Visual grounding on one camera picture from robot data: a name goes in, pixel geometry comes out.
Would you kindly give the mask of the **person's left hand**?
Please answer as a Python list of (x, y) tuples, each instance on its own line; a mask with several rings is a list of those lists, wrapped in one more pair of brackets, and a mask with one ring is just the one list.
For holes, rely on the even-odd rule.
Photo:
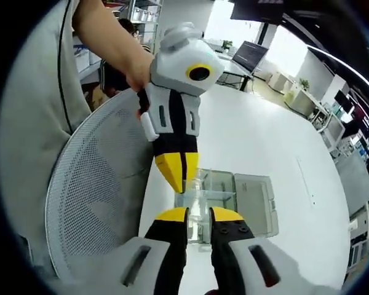
[(153, 55), (146, 52), (135, 58), (131, 58), (125, 67), (125, 76), (130, 88), (138, 93), (150, 82), (150, 67)]

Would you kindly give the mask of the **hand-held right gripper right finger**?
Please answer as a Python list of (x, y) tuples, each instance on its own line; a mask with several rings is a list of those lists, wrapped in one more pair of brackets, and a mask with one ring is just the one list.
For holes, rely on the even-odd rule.
[(315, 285), (267, 238), (255, 237), (237, 212), (209, 208), (212, 266), (220, 294), (339, 294)]

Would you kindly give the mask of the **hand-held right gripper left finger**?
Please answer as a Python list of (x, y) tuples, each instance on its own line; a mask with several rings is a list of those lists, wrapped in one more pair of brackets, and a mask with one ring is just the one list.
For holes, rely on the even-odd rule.
[(178, 294), (188, 211), (158, 214), (142, 236), (105, 207), (65, 214), (58, 223), (59, 277), (73, 294)]

